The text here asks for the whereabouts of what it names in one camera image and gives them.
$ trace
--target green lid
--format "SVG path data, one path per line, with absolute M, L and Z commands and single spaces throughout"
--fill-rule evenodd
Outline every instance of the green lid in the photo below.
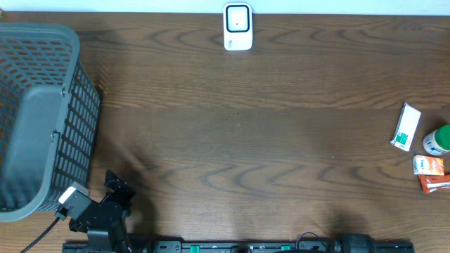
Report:
M 438 129 L 435 133 L 435 140 L 441 148 L 450 150 L 450 125 L 445 125 Z

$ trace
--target laundry basket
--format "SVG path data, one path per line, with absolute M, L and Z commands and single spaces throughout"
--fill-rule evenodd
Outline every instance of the laundry basket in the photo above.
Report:
M 86 185 L 100 99 L 62 25 L 0 23 L 0 221 Z

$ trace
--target red snack packet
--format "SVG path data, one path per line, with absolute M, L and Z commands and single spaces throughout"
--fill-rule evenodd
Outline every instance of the red snack packet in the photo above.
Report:
M 424 193 L 432 193 L 440 188 L 450 189 L 450 175 L 447 176 L 419 176 Z

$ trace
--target robotic arm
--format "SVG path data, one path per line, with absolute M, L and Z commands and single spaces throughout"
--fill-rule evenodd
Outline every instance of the robotic arm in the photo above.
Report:
M 72 185 L 61 196 L 56 216 L 72 217 L 69 229 L 87 233 L 87 244 L 64 244 L 63 253 L 414 253 L 410 242 L 375 242 L 367 235 L 347 234 L 334 240 L 292 242 L 151 242 L 129 235 L 129 217 L 134 189 L 107 171 L 105 186 L 112 190 L 100 201 L 89 198 L 89 191 Z

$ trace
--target orange and white box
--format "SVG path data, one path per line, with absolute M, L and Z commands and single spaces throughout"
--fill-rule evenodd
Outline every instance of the orange and white box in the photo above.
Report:
M 415 155 L 413 158 L 414 175 L 444 175 L 444 160 L 442 158 Z

